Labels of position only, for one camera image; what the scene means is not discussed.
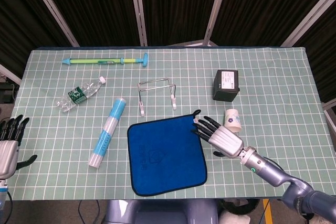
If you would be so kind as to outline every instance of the robot finger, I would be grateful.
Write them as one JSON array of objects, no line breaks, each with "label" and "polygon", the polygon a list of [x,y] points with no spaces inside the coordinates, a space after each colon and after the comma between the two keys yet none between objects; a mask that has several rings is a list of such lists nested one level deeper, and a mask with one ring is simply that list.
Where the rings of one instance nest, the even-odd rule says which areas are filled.
[{"label": "robot finger", "polygon": [[36,158],[37,158],[37,155],[33,155],[26,161],[18,162],[16,164],[16,170],[19,170],[23,167],[27,167],[27,166],[31,165],[35,161]]},{"label": "robot finger", "polygon": [[16,135],[14,137],[14,140],[18,141],[18,146],[21,145],[21,141],[22,141],[22,137],[23,137],[23,134],[25,132],[25,127],[26,127],[26,124],[29,122],[29,118],[25,118],[21,124],[19,125],[19,127],[17,128],[17,132],[16,132]]},{"label": "robot finger", "polygon": [[7,139],[9,140],[14,140],[15,135],[16,135],[16,131],[17,131],[17,127],[19,125],[19,122],[21,121],[21,119],[23,118],[23,115],[19,115],[13,122],[13,124],[11,125],[10,129],[9,129],[9,133],[8,133],[8,137]]},{"label": "robot finger", "polygon": [[7,140],[8,139],[8,134],[9,134],[9,129],[11,128],[11,125],[14,122],[14,118],[11,118],[5,128],[2,130],[1,135],[0,135],[0,140]]},{"label": "robot finger", "polygon": [[208,120],[217,129],[221,126],[219,123],[217,123],[215,120],[213,120],[212,118],[210,118],[208,116],[205,116],[204,119]]},{"label": "robot finger", "polygon": [[213,127],[211,124],[209,124],[208,122],[199,119],[198,120],[199,123],[202,123],[204,126],[206,126],[210,131],[212,131],[213,133],[217,130],[215,127]]},{"label": "robot finger", "polygon": [[2,122],[0,123],[0,135],[1,135],[1,133],[2,133],[2,130],[3,130],[4,126],[5,126],[5,124],[6,124],[6,121],[2,121]]},{"label": "robot finger", "polygon": [[203,134],[202,132],[198,132],[198,131],[191,131],[193,133],[195,133],[196,135],[200,136],[200,138],[202,138],[205,141],[209,141],[209,137],[205,134]]},{"label": "robot finger", "polygon": [[225,155],[221,152],[218,152],[218,151],[214,151],[213,154],[216,156],[216,157],[225,157]]}]

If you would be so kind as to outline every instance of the bottle label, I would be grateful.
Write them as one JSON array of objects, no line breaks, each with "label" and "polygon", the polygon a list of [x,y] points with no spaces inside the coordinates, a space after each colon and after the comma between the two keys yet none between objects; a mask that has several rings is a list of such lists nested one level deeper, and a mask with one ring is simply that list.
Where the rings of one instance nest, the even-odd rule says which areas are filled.
[{"label": "bottle label", "polygon": [[74,88],[68,93],[68,95],[75,104],[81,103],[87,99],[80,87]]}]

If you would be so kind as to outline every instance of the table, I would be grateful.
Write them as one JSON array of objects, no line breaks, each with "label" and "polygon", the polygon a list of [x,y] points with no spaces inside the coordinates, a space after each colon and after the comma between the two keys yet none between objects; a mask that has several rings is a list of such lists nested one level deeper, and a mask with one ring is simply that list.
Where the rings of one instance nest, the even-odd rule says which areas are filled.
[{"label": "table", "polygon": [[[65,65],[65,58],[141,58],[149,64]],[[239,71],[240,93],[235,100],[212,99],[218,69]],[[62,113],[56,98],[84,80],[107,79],[97,95]],[[140,117],[137,84],[171,78],[177,85],[177,110],[168,89],[143,96],[145,117]],[[109,150],[97,170],[88,159],[111,110],[113,99],[127,106]],[[31,52],[12,116],[30,117],[19,160],[38,158],[21,169],[8,184],[16,200],[138,199],[131,188],[127,129],[131,124],[190,114],[201,109],[223,121],[226,109],[240,112],[245,145],[277,161],[316,190],[335,195],[336,164],[327,125],[304,48],[129,48],[64,49]],[[238,159],[212,155],[202,142],[208,180],[203,186],[148,198],[280,197],[287,186],[273,188]]]}]

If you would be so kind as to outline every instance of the paper cup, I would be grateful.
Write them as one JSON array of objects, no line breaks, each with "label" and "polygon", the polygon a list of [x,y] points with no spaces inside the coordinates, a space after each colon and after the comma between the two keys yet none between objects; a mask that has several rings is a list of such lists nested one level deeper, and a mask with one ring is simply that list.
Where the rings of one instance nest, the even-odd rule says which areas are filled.
[{"label": "paper cup", "polygon": [[240,119],[238,115],[238,110],[230,109],[225,111],[225,122],[224,126],[228,128],[233,133],[242,130],[242,125],[240,124]]}]

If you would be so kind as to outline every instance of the blue cloth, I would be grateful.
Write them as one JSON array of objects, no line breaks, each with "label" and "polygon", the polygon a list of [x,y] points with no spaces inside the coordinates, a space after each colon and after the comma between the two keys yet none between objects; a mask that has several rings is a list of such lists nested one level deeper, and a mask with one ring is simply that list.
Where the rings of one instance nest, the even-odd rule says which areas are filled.
[{"label": "blue cloth", "polygon": [[128,129],[132,188],[153,196],[199,186],[207,180],[194,115],[134,124]]}]

